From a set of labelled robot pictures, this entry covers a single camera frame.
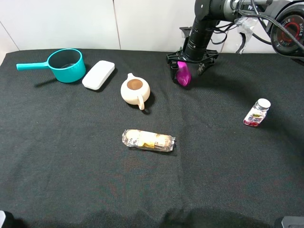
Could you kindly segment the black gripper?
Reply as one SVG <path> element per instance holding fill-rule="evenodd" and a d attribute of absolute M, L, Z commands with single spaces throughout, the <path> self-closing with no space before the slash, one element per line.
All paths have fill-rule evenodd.
<path fill-rule="evenodd" d="M 205 52 L 190 53 L 188 55 L 182 49 L 166 55 L 166 62 L 170 64 L 170 73 L 172 81 L 177 84 L 176 74 L 179 70 L 177 62 L 185 62 L 192 64 L 199 64 L 198 76 L 202 76 L 203 73 L 214 65 L 214 60 L 217 59 L 219 53 L 216 50 L 205 50 Z"/>

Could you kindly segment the grey robot base right corner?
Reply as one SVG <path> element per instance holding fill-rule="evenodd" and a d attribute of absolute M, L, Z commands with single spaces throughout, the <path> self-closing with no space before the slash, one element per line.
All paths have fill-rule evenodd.
<path fill-rule="evenodd" d="M 304 217 L 285 216 L 281 225 L 283 228 L 304 228 Z"/>

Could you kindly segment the grey robot base left corner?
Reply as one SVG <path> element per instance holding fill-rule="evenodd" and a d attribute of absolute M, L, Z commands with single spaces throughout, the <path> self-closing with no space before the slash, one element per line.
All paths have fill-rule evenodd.
<path fill-rule="evenodd" d="M 6 214 L 4 211 L 0 211 L 0 228 L 5 228 L 5 222 L 6 222 Z"/>

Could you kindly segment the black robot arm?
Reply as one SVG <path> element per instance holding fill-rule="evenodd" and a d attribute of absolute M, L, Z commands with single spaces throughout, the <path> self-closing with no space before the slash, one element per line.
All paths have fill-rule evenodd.
<path fill-rule="evenodd" d="M 214 64 L 218 52 L 208 50 L 214 33 L 226 34 L 237 26 L 242 43 L 236 53 L 241 54 L 251 37 L 266 40 L 252 32 L 255 20 L 269 36 L 269 45 L 276 53 L 304 63 L 304 2 L 302 0 L 198 0 L 195 20 L 191 27 L 181 27 L 185 36 L 183 47 L 168 54 L 166 61 L 172 80 L 188 86 L 191 73 L 188 64 L 198 65 L 198 74 Z"/>

